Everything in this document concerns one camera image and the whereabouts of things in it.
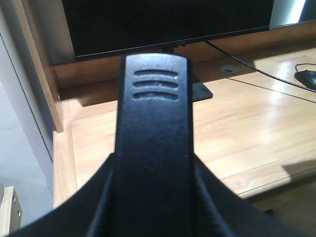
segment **monitor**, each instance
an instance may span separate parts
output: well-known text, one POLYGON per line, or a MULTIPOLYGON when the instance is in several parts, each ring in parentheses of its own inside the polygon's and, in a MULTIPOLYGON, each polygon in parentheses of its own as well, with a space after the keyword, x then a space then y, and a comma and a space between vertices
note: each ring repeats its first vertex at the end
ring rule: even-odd
POLYGON ((269 29, 274 0, 62 0, 77 60, 269 29))

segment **mouse cable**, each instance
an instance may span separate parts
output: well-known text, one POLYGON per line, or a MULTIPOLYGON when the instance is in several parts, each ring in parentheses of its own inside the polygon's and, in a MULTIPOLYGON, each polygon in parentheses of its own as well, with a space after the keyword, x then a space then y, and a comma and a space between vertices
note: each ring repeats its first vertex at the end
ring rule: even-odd
POLYGON ((314 65, 314 66, 316 66, 316 64, 313 64, 313 63, 299 63, 299 64, 296 64, 296 65, 295 65, 295 70, 296 70, 296 72, 298 72, 297 66, 300 66, 300 65, 314 65))
POLYGON ((208 41, 205 41, 205 43, 207 43, 208 45, 210 45, 210 46, 212 46, 213 48, 217 49, 218 51, 220 51, 220 52, 226 54, 227 56, 229 56, 229 57, 235 59, 236 61, 238 61, 238 62, 240 62, 240 63, 246 65, 247 67, 250 67, 250 68, 252 68, 253 70, 255 70, 255 71, 257 71, 257 72, 262 73, 263 75, 266 75, 266 76, 268 76, 268 77, 271 77, 271 78, 273 78, 273 79, 275 79, 275 80, 279 80, 279 81, 284 82, 284 83, 286 83, 286 84, 289 84, 289 85, 292 85, 292 86, 296 86, 296 87, 298 87, 298 88, 301 88, 301 89, 308 90, 308 91, 311 91, 311 92, 316 93, 316 90, 309 89, 309 88, 307 88, 307 87, 304 87, 304 86, 301 86, 301 85, 298 85, 298 84, 289 82, 289 81, 287 81, 287 80, 283 80, 283 79, 277 78, 277 77, 275 77, 275 76, 273 76, 273 75, 270 75, 270 74, 268 74, 268 73, 266 73, 266 72, 264 72, 264 71, 261 71, 260 69, 257 69, 257 68, 255 68, 255 67, 253 67, 252 65, 250 65, 250 64, 248 64, 248 63, 242 61, 241 59, 239 59, 239 58, 237 58, 237 57, 235 57, 235 56, 229 54, 228 52, 222 50, 221 48, 219 48, 219 47, 213 45, 212 43, 210 43, 210 42, 208 42, 208 41))

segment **black mouse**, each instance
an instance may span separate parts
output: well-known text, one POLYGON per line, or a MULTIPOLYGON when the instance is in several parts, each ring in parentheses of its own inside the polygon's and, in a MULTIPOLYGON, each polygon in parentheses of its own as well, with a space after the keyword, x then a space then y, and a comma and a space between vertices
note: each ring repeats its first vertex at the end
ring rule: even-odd
POLYGON ((304 86, 309 89, 316 90, 316 72, 315 71, 300 71, 294 74, 294 77, 304 86))

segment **wooden desk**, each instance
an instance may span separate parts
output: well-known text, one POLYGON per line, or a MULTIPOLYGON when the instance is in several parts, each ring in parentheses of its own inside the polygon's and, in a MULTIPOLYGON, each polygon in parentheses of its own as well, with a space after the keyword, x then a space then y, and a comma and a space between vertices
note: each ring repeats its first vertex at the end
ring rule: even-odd
MULTIPOLYGON (((316 42, 241 55, 299 83, 297 63, 316 63, 316 42)), ((305 66, 301 69, 316 70, 305 66)), ((242 198, 316 174, 316 94, 268 78, 229 58, 194 64, 214 98, 194 103, 195 153, 242 198), (219 66, 240 67, 226 75, 219 66)), ((54 133, 55 205, 80 188, 114 150, 118 81, 64 89, 64 127, 54 133)))

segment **monitor stand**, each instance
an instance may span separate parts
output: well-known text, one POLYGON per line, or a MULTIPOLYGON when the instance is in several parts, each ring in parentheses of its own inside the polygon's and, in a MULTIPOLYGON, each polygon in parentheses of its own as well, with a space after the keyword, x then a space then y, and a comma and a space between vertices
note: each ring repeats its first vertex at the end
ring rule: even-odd
MULTIPOLYGON (((162 51, 173 53, 174 47, 165 47, 162 51)), ((193 102, 213 98, 213 93, 194 74, 192 74, 192 91, 193 102)))

